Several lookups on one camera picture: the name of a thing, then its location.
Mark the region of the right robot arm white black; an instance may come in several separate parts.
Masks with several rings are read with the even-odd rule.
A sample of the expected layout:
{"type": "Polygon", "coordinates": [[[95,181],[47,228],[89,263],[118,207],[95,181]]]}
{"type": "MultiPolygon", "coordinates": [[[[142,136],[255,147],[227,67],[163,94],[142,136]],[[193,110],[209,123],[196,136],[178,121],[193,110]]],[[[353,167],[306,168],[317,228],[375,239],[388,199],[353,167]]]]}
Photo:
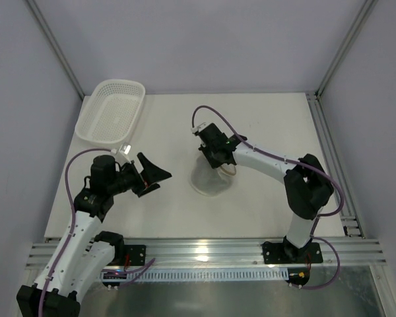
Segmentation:
{"type": "Polygon", "coordinates": [[[297,162],[276,159],[248,147],[245,137],[227,137],[214,123],[202,123],[194,127],[192,133],[200,138],[199,150],[211,168],[220,168],[224,164],[244,166],[284,185],[288,206],[293,212],[292,220],[282,242],[262,244],[266,264],[303,264],[307,257],[318,264],[323,261],[313,235],[317,216],[334,189],[331,181],[316,172],[323,169],[315,156],[307,154],[297,162]]]}

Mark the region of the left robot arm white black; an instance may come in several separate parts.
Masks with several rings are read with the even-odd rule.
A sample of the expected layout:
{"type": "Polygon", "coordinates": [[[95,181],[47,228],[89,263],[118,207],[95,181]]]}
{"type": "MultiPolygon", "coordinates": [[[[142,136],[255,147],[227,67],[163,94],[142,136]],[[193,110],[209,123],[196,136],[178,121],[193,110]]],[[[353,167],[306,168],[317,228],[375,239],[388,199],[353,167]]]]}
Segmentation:
{"type": "Polygon", "coordinates": [[[93,159],[82,190],[68,197],[71,218],[55,252],[33,284],[18,290],[16,301],[23,316],[78,316],[84,296],[101,271],[123,258],[123,236],[97,231],[114,197],[128,191],[142,197],[172,176],[144,154],[137,158],[142,171],[130,160],[120,164],[109,150],[93,159]]]}

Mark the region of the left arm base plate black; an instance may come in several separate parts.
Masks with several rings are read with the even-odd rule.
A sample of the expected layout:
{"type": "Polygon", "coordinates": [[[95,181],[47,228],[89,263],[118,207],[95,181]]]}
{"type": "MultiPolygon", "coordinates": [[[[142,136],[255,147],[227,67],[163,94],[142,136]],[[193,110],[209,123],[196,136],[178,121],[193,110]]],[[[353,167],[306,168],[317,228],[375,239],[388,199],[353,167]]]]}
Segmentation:
{"type": "Polygon", "coordinates": [[[145,265],[147,246],[144,244],[125,244],[119,265],[123,267],[145,265]]]}

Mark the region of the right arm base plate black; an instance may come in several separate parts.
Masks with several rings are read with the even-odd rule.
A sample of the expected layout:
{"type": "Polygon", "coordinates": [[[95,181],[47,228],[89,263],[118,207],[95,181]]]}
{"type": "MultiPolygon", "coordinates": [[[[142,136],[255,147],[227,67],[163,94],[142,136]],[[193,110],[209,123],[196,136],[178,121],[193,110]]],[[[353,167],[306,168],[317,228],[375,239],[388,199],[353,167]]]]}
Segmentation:
{"type": "Polygon", "coordinates": [[[264,242],[261,245],[265,264],[322,264],[323,255],[319,243],[310,240],[303,248],[297,248],[287,240],[264,242]]]}

